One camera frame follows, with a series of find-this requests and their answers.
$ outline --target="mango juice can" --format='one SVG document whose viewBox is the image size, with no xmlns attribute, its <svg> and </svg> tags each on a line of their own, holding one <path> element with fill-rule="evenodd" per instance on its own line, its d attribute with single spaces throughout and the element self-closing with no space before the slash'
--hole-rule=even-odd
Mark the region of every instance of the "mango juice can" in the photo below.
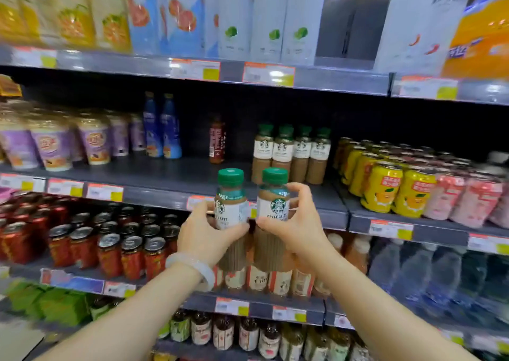
<svg viewBox="0 0 509 361">
<path fill-rule="evenodd" d="M 402 168 L 388 161 L 373 165 L 360 203 L 370 211 L 387 213 L 398 193 L 403 177 Z"/>
<path fill-rule="evenodd" d="M 430 166 L 411 166 L 391 209 L 401 216 L 420 217 L 437 182 L 434 173 Z"/>
<path fill-rule="evenodd" d="M 352 181 L 353 172 L 355 170 L 355 166 L 357 165 L 357 160 L 360 155 L 366 151 L 365 146 L 355 145 L 353 146 L 350 153 L 345 160 L 345 164 L 343 164 L 343 176 L 341 177 L 341 183 L 345 185 L 350 185 Z"/>
<path fill-rule="evenodd" d="M 334 161 L 332 162 L 332 167 L 334 169 L 339 169 L 341 164 L 341 158 L 343 153 L 345 152 L 345 147 L 352 141 L 349 137 L 341 137 L 337 142 L 336 153 L 334 155 Z"/>
<path fill-rule="evenodd" d="M 362 190 L 365 187 L 365 181 L 370 177 L 373 165 L 379 161 L 383 161 L 383 158 L 375 153 L 364 152 L 360 155 L 357 166 L 353 172 L 352 181 L 348 187 L 348 192 L 354 196 L 361 197 Z"/>
<path fill-rule="evenodd" d="M 343 173 L 345 172 L 345 165 L 346 165 L 346 160 L 348 158 L 348 154 L 350 154 L 350 152 L 352 152 L 352 149 L 354 146 L 360 146 L 360 142 L 359 141 L 350 141 L 346 146 L 345 146 L 345 149 L 343 149 L 343 153 L 341 155 L 341 159 L 340 159 L 340 175 L 343 176 Z"/>
</svg>

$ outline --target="white jade bangle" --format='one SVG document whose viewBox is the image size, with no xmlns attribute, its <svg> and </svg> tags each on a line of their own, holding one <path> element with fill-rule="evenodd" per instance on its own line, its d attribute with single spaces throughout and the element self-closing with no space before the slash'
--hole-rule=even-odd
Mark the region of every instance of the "white jade bangle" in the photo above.
<svg viewBox="0 0 509 361">
<path fill-rule="evenodd" d="M 169 268 L 170 265 L 175 262 L 181 262 L 186 265 L 189 265 L 198 270 L 200 274 L 203 275 L 205 282 L 203 282 L 202 280 L 201 283 L 198 285 L 198 289 L 200 291 L 212 290 L 212 288 L 214 287 L 216 277 L 214 275 L 214 272 L 210 269 L 209 266 L 199 261 L 198 259 L 189 256 L 188 254 L 174 253 L 168 256 L 168 258 L 166 259 L 166 268 Z"/>
</svg>

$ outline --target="bottled water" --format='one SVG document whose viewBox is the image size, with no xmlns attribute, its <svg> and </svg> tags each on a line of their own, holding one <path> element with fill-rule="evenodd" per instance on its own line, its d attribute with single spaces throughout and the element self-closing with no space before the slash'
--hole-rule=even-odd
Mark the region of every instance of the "bottled water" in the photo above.
<svg viewBox="0 0 509 361">
<path fill-rule="evenodd" d="M 423 295 L 423 307 L 428 314 L 439 317 L 447 310 L 460 284 L 461 258 L 466 252 L 464 247 L 445 248 L 433 262 L 431 280 Z"/>
<path fill-rule="evenodd" d="M 419 305 L 421 295 L 428 286 L 431 260 L 436 249 L 436 244 L 424 243 L 403 263 L 391 288 L 391 295 L 412 311 Z"/>
<path fill-rule="evenodd" d="M 401 239 L 391 239 L 371 263 L 368 276 L 386 293 L 390 292 L 392 284 L 399 273 L 400 249 L 403 243 Z"/>
<path fill-rule="evenodd" d="M 478 251 L 468 251 L 461 260 L 461 281 L 451 298 L 449 314 L 461 319 L 464 310 L 472 307 L 479 295 L 488 271 L 488 255 Z"/>
</svg>

